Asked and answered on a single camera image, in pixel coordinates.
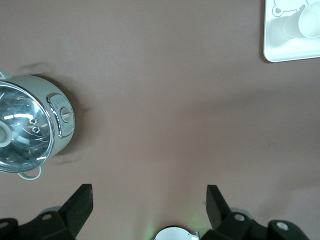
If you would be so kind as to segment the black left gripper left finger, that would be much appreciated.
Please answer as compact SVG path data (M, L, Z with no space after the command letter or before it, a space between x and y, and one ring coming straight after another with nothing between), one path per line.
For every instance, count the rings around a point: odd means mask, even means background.
M93 187L82 184L58 209L19 227L20 240L75 240L93 211Z

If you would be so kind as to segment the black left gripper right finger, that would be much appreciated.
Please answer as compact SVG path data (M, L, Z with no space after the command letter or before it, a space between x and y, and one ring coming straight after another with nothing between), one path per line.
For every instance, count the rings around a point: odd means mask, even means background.
M266 240L268 230L245 213L232 211L217 185L206 189L206 213L211 225L203 240Z

